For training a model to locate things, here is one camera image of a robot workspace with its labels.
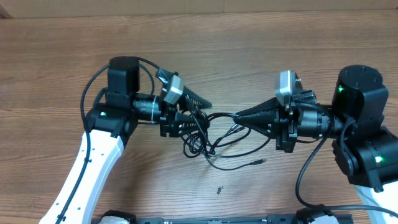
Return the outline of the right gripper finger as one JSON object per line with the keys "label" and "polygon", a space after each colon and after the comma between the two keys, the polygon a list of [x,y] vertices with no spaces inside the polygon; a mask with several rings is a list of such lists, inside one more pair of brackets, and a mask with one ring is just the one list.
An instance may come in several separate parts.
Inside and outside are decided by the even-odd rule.
{"label": "right gripper finger", "polygon": [[242,111],[242,116],[268,116],[276,117],[279,109],[279,101],[276,97],[271,98],[257,106]]}
{"label": "right gripper finger", "polygon": [[233,121],[271,139],[275,139],[278,135],[279,116],[277,110],[244,110],[236,113]]}

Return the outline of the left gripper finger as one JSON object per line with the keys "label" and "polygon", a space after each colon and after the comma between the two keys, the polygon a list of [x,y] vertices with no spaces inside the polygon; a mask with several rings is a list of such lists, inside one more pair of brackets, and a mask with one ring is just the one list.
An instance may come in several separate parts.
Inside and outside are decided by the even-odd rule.
{"label": "left gripper finger", "polygon": [[198,96],[195,92],[185,86],[183,88],[182,96],[178,100],[178,109],[180,111],[188,111],[190,106],[199,110],[212,108],[211,102]]}
{"label": "left gripper finger", "polygon": [[190,115],[177,113],[174,119],[174,128],[177,136],[183,136],[194,131],[205,132],[209,128],[207,117],[203,113]]}

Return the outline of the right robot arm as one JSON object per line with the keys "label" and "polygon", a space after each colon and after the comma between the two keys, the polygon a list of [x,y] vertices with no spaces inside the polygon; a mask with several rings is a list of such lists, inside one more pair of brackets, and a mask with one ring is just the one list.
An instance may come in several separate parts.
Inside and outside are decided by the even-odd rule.
{"label": "right robot arm", "polygon": [[333,99],[322,105],[292,70],[279,74],[275,96],[237,113],[234,122],[275,140],[291,153],[298,142],[332,141],[335,161],[372,223],[397,222],[397,136],[385,126],[389,92],[381,73],[365,65],[340,70]]}

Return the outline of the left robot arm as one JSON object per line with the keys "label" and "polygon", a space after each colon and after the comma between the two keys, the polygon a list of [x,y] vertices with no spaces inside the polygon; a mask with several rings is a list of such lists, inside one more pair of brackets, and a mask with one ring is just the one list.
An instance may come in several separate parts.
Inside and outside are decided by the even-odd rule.
{"label": "left robot arm", "polygon": [[104,184],[140,121],[163,137],[207,128],[212,104],[185,86],[178,73],[134,56],[112,58],[101,71],[108,85],[81,112],[84,133],[70,173],[41,223],[90,223]]}

